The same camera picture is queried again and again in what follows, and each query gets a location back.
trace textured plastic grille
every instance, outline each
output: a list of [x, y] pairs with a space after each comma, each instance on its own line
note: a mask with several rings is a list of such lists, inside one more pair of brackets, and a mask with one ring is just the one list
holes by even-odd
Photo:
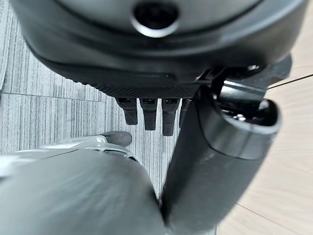
[[95, 88], [105, 94], [118, 98], [192, 98], [199, 85], [186, 85], [176, 87], [114, 87], [99, 86]]

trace floor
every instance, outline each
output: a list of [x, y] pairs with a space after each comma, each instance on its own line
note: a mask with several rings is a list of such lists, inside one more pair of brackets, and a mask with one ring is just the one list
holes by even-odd
[[[271, 86], [267, 95], [282, 109], [282, 130], [257, 177], [218, 227], [218, 235], [313, 234], [312, 21], [310, 4], [292, 51], [291, 75]], [[163, 137], [160, 128], [144, 131], [143, 116], [138, 117], [138, 126], [127, 126], [112, 98], [40, 64], [25, 46], [7, 0], [0, 0], [0, 154], [127, 130], [134, 136], [131, 151], [159, 193], [179, 129], [176, 125], [173, 137]], [[160, 122], [159, 112], [157, 126]]]

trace black plastic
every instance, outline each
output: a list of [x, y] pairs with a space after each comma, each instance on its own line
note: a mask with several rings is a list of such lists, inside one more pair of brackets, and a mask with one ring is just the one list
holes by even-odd
[[157, 99], [139, 99], [145, 119], [145, 130], [154, 131], [156, 129]]
[[124, 110], [127, 125], [137, 125], [137, 100], [130, 98], [116, 98], [117, 104]]
[[40, 58], [64, 65], [65, 77], [80, 75], [75, 70], [67, 73], [71, 66], [103, 68], [102, 80], [86, 76], [80, 81], [98, 87], [107, 86], [106, 78], [112, 75], [116, 87], [132, 82], [131, 76], [140, 80], [134, 87], [143, 83], [155, 87], [145, 73], [154, 74], [165, 85], [171, 83], [167, 77], [177, 83], [192, 83], [215, 65], [273, 64], [290, 52], [307, 5], [307, 0], [263, 0], [221, 25], [151, 39], [106, 25], [99, 27], [55, 1], [11, 2], [27, 43]]
[[183, 99], [181, 102], [180, 115], [179, 115], [179, 127], [182, 127], [184, 118], [186, 116], [187, 110], [189, 108], [191, 99]]
[[190, 104], [161, 198], [173, 234], [208, 232], [241, 197], [281, 125], [268, 103], [262, 125], [223, 115], [206, 89]]
[[172, 136], [176, 110], [179, 107], [179, 99], [162, 99], [162, 128], [164, 136]]

